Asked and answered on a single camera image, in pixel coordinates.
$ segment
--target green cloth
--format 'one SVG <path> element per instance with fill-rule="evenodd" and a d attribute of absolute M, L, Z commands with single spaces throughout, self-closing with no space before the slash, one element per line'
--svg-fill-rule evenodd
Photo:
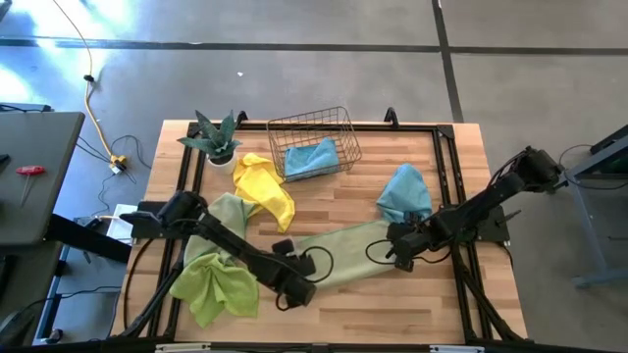
<path fill-rule="evenodd" d="M 237 236 L 246 235 L 246 219 L 254 204 L 229 193 L 209 207 L 209 213 Z M 196 322 L 206 328 L 226 308 L 237 316 L 257 317 L 259 289 L 255 276 L 237 267 L 233 257 L 212 241 L 190 237 L 184 250 L 183 272 L 170 294 L 189 305 Z"/>
<path fill-rule="evenodd" d="M 378 265 L 369 260 L 364 249 L 370 243 L 386 239 L 389 222 L 385 220 L 369 222 L 362 225 L 348 227 L 340 230 L 310 236 L 295 244 L 298 252 L 310 246 L 322 246 L 334 256 L 334 269 L 329 277 L 316 283 L 319 288 L 341 285 L 347 282 L 374 276 L 389 270 L 393 265 Z M 383 242 L 371 246 L 369 255 L 380 262 L 391 262 L 394 258 L 386 259 L 386 253 L 391 249 L 391 244 Z M 330 256 L 318 249 L 307 252 L 312 256 L 316 265 L 316 273 L 308 279 L 316 280 L 323 277 L 330 270 Z"/>

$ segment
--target towel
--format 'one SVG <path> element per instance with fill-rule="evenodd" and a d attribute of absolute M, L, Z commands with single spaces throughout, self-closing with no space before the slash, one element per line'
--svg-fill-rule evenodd
<path fill-rule="evenodd" d="M 253 208 L 254 204 L 225 193 L 207 209 L 223 226 L 244 238 L 246 219 Z M 255 276 L 237 267 L 234 258 L 212 241 L 192 235 L 184 250 L 183 264 L 183 272 L 170 288 L 170 294 L 189 305 L 189 311 L 202 328 L 225 308 L 234 315 L 257 316 L 259 289 Z"/>
<path fill-rule="evenodd" d="M 337 166 L 340 163 L 336 152 L 336 143 L 329 137 L 323 138 L 320 144 L 305 147 L 290 147 L 286 151 L 286 178 L 300 173 L 315 171 L 318 169 Z M 334 169 L 319 171 L 317 174 L 328 174 L 335 172 Z"/>
<path fill-rule="evenodd" d="M 385 220 L 395 223 L 404 223 L 403 214 L 413 212 L 419 216 L 419 221 L 425 220 L 432 214 L 432 200 L 423 181 L 421 173 L 410 164 L 401 165 L 391 181 L 384 186 L 382 196 L 377 200 L 377 206 L 382 211 Z"/>
<path fill-rule="evenodd" d="M 362 225 L 348 227 L 328 233 L 310 236 L 295 244 L 297 251 L 310 246 L 321 246 L 328 249 L 334 256 L 334 269 L 329 277 L 316 283 L 318 288 L 342 285 L 353 280 L 371 277 L 394 269 L 393 265 L 378 265 L 369 260 L 364 250 L 372 242 L 386 239 L 389 222 L 379 220 Z M 369 248 L 369 256 L 374 260 L 389 263 L 394 256 L 386 258 L 391 244 L 382 242 Z M 330 269 L 330 257 L 321 250 L 312 249 L 307 252 L 316 265 L 316 273 L 308 279 L 316 280 L 327 274 Z"/>
<path fill-rule="evenodd" d="M 278 232 L 285 232 L 294 217 L 294 201 L 280 187 L 283 182 L 273 162 L 254 153 L 247 153 L 235 166 L 235 196 L 256 204 L 251 215 L 262 209 L 273 214 Z"/>

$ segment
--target wooden table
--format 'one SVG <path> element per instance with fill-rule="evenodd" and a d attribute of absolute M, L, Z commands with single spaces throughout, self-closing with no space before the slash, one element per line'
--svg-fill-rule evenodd
<path fill-rule="evenodd" d="M 163 124 L 145 200 L 167 201 L 175 192 L 183 146 L 176 139 L 185 135 L 188 121 Z M 455 124 L 455 141 L 467 197 L 482 190 L 490 172 L 480 133 L 475 124 Z M 362 159 L 346 173 L 318 176 L 284 188 L 292 196 L 296 213 L 287 235 L 313 235 L 380 218 L 375 200 L 385 183 L 402 163 L 411 163 L 423 174 L 432 196 L 433 209 L 442 203 L 434 145 L 425 132 L 356 132 Z M 238 153 L 254 152 L 271 158 L 266 131 L 238 131 L 243 144 Z M 191 189 L 196 153 L 192 154 L 186 189 Z M 445 157 L 448 180 L 453 180 Z M 205 165 L 201 195 L 208 202 L 235 190 L 231 176 L 218 176 Z M 455 190 L 450 190 L 456 202 Z M 247 240 L 257 247 L 270 245 L 284 235 L 267 212 L 249 220 Z M 487 296 L 515 332 L 525 336 L 515 280 L 507 255 L 494 244 L 478 243 L 478 257 Z M 153 294 L 163 254 L 164 241 L 155 240 L 139 260 L 131 281 L 129 318 L 132 321 Z M 129 264 L 136 256 L 134 246 Z M 430 253 L 440 258 L 445 251 Z M 478 312 L 469 295 L 476 332 Z M 436 265 L 417 261 L 409 274 L 392 270 L 340 287 L 319 290 L 310 305 L 280 312 L 275 295 L 260 285 L 257 319 L 237 318 L 224 312 L 210 327 L 200 328 L 182 304 L 177 341 L 335 342 L 335 343 L 462 343 L 463 335 L 451 261 Z M 118 304 L 112 333 L 122 331 L 122 305 Z M 159 333 L 165 327 L 170 297 L 164 303 Z"/>

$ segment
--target gray floor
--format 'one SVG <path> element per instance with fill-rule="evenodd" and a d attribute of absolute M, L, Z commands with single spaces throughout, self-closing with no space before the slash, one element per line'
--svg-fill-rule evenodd
<path fill-rule="evenodd" d="M 95 39 L 439 43 L 428 0 L 60 2 L 85 36 Z M 442 4 L 451 45 L 628 47 L 628 3 L 620 0 Z M 0 22 L 0 35 L 77 36 L 52 3 L 27 1 L 14 3 Z M 37 48 L 0 47 L 0 101 L 84 111 L 85 51 L 39 40 Z M 354 120 L 378 121 L 394 106 L 405 122 L 452 122 L 441 54 L 95 49 L 93 55 L 99 78 L 92 98 L 95 115 L 110 140 L 136 135 L 146 160 L 153 157 L 161 122 L 191 119 L 194 109 L 219 118 L 230 109 L 246 110 L 251 119 L 268 119 L 343 105 Z M 628 121 L 625 56 L 453 55 L 452 61 L 464 120 L 481 125 L 493 170 L 528 144 L 557 158 L 567 147 L 595 143 Z M 85 124 L 81 135 L 98 146 L 91 124 Z M 121 141 L 116 151 L 131 155 L 137 184 L 114 178 L 106 185 L 105 200 L 112 205 L 136 203 L 148 171 L 134 162 L 131 141 Z M 565 164 L 583 156 L 574 151 Z M 96 194 L 107 175 L 103 163 L 78 151 L 56 211 L 71 218 L 102 208 Z M 570 283 L 590 271 L 592 261 L 568 192 L 519 195 L 506 208 L 523 210 L 509 228 L 530 337 L 542 343 L 628 350 L 628 283 L 587 290 Z M 76 266 L 81 266 L 79 256 Z M 90 271 L 120 283 L 124 270 L 103 265 Z M 67 291 L 92 285 L 70 277 L 64 281 Z M 85 297 L 67 303 L 57 325 L 66 325 L 73 339 L 104 336 L 110 314 L 86 318 L 85 325 L 64 324 L 72 313 L 67 308 L 101 300 L 112 301 L 110 295 L 94 295 L 91 304 Z"/>

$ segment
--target potted plant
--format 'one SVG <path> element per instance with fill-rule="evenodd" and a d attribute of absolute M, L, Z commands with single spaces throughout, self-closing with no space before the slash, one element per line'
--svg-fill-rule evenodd
<path fill-rule="evenodd" d="M 217 171 L 223 174 L 233 173 L 237 163 L 236 147 L 241 144 L 237 140 L 232 140 L 236 131 L 234 111 L 223 119 L 220 130 L 198 111 L 196 111 L 196 118 L 200 126 L 201 138 L 183 137 L 178 139 L 178 142 L 205 152 L 207 161 Z"/>

